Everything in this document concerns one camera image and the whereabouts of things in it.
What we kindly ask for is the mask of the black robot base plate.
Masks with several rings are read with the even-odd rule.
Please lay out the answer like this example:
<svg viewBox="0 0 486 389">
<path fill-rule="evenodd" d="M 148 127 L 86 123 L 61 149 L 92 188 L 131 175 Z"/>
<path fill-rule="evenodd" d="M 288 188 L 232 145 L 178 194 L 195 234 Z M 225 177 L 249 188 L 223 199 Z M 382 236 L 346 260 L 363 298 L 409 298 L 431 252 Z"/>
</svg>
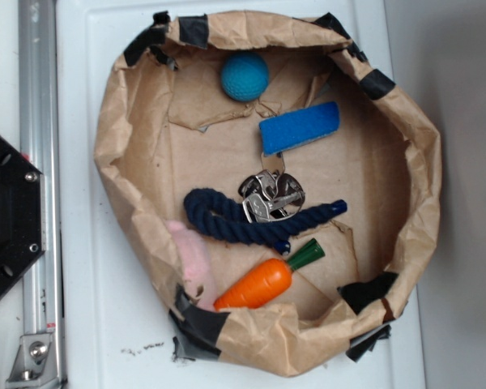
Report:
<svg viewBox="0 0 486 389">
<path fill-rule="evenodd" d="M 42 178 L 0 135 L 0 300 L 45 252 Z"/>
</svg>

